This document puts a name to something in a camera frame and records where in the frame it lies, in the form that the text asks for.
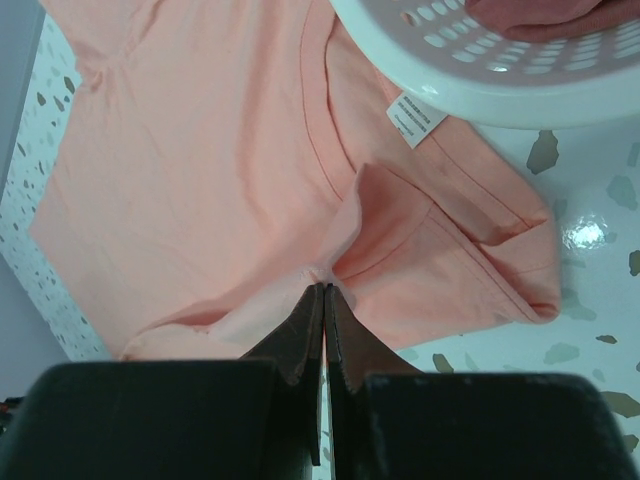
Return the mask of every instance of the white plastic basket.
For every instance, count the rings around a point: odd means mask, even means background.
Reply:
[[[547,44],[512,42],[478,25],[464,1],[331,0],[383,74],[451,115],[551,129],[640,113],[640,20]]]

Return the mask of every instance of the care label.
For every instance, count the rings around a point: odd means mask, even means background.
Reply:
[[[387,110],[387,116],[414,149],[447,117],[408,93],[402,93]]]

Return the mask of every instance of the white speckled countertop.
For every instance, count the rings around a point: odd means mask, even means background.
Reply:
[[[69,358],[108,359],[102,341],[27,232],[80,82],[73,64],[68,43],[47,17],[0,203],[0,254]],[[478,130],[554,209],[563,259],[563,314],[549,325],[507,325],[430,342],[401,355],[428,371],[585,376],[606,392],[640,466],[640,118],[556,132]],[[323,430],[328,430],[326,415]],[[322,437],[328,457],[328,437]],[[330,478],[326,464],[314,478]]]

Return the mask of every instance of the t-shirt sleeve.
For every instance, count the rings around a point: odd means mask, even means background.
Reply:
[[[136,14],[149,1],[40,0],[69,41],[83,76],[125,48]]]

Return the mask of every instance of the pink t-shirt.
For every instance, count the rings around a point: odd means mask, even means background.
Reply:
[[[84,83],[31,233],[118,357],[246,352],[334,282],[392,347],[560,304],[538,195],[465,122],[411,150],[328,0],[44,0]]]

